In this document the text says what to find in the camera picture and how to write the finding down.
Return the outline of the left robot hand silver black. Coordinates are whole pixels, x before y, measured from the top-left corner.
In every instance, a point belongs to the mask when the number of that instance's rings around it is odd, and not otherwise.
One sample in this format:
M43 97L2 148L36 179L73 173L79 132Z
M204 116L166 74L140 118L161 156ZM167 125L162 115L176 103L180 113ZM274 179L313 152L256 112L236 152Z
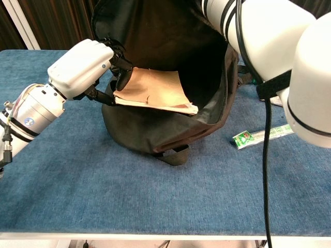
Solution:
M125 58L124 51L123 45L115 39L85 39L48 68L49 84L66 100L81 100L87 96L114 106L114 96L98 91L96 86L109 69L117 79L115 89L124 89L133 73L133 64Z

